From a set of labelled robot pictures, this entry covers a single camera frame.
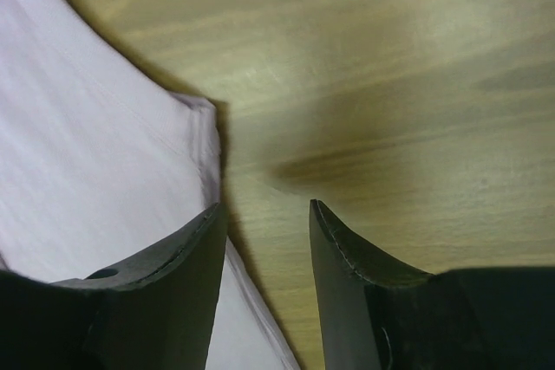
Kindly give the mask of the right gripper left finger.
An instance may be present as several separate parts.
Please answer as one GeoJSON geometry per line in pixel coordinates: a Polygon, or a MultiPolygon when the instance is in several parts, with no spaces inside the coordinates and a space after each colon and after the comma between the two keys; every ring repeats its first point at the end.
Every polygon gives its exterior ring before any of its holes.
{"type": "Polygon", "coordinates": [[[57,283],[90,301],[79,344],[54,369],[203,369],[226,240],[214,204],[168,237],[85,279],[57,283]]]}

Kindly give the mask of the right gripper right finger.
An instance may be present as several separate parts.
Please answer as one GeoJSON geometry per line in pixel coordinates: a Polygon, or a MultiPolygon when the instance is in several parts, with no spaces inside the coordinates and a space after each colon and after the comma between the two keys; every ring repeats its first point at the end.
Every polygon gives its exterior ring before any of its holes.
{"type": "Polygon", "coordinates": [[[389,336],[369,296],[431,275],[355,233],[321,200],[310,201],[309,229],[325,367],[390,369],[389,336]]]}

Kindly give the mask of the pink tank top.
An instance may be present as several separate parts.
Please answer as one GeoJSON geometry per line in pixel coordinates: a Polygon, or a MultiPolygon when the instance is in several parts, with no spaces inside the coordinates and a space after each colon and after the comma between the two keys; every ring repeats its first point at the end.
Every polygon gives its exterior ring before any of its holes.
{"type": "MultiPolygon", "coordinates": [[[[173,94],[66,0],[1,0],[1,366],[54,369],[79,344],[85,279],[220,200],[210,101],[173,94]]],[[[227,235],[203,369],[297,360],[227,235]]]]}

